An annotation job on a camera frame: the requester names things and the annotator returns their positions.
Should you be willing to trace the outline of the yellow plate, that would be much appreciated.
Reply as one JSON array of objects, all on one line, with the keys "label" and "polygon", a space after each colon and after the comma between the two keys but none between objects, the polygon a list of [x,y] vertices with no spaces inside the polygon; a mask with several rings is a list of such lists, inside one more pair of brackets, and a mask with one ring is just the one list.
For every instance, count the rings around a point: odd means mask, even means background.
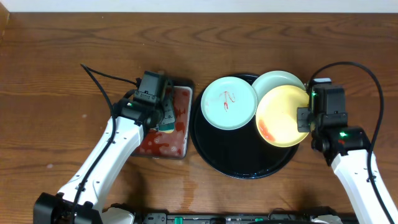
[{"label": "yellow plate", "polygon": [[256,128],[261,137],[276,147],[290,147],[303,141],[308,133],[298,132],[297,109],[308,106],[306,91],[282,85],[267,92],[256,111]]}]

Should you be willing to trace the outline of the pale green plate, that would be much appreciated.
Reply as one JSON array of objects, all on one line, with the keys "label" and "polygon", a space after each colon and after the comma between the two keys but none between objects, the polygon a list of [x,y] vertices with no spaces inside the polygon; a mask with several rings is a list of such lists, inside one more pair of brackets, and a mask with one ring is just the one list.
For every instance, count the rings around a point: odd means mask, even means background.
[{"label": "pale green plate", "polygon": [[282,85],[292,85],[305,90],[304,84],[295,75],[282,70],[274,70],[262,74],[252,84],[257,96],[257,102],[259,103],[264,95],[273,88]]}]

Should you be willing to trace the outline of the green scrub sponge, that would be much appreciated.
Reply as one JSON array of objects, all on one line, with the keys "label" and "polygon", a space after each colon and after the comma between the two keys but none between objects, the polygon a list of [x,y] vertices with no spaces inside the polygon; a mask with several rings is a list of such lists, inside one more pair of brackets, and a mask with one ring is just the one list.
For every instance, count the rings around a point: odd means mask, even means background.
[{"label": "green scrub sponge", "polygon": [[172,133],[175,129],[175,123],[160,123],[158,125],[158,132],[163,132],[163,133]]}]

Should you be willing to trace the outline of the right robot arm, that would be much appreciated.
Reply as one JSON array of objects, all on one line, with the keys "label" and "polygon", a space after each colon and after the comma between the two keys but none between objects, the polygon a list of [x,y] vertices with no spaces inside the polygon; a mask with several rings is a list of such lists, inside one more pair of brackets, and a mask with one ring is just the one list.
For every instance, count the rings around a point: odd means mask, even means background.
[{"label": "right robot arm", "polygon": [[348,126],[346,113],[314,114],[297,109],[299,132],[312,134],[312,148],[320,151],[343,185],[359,223],[397,223],[397,207],[363,128]]}]

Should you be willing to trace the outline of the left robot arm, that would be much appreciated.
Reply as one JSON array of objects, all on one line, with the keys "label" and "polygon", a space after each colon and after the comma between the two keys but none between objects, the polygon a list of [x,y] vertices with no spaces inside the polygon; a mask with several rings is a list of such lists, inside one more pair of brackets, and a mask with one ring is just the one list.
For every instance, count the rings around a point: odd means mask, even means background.
[{"label": "left robot arm", "polygon": [[42,193],[34,204],[34,223],[134,223],[135,213],[104,210],[116,177],[151,129],[174,117],[173,98],[121,98],[111,107],[107,127],[78,172],[56,195]]}]

